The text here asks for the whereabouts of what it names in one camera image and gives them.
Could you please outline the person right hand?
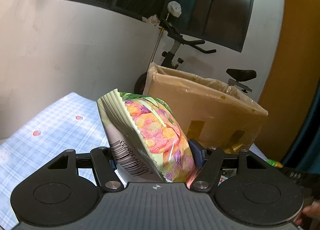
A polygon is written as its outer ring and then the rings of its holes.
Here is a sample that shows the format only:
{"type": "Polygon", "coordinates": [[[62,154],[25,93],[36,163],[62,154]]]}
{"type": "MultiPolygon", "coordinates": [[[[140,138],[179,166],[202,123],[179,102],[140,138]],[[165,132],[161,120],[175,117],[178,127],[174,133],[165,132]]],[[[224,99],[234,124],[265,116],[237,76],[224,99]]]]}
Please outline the person right hand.
{"type": "Polygon", "coordinates": [[[302,209],[299,216],[295,219],[295,224],[297,226],[301,225],[304,218],[320,219],[320,203],[319,201],[313,201],[310,206],[306,206],[302,209]]]}

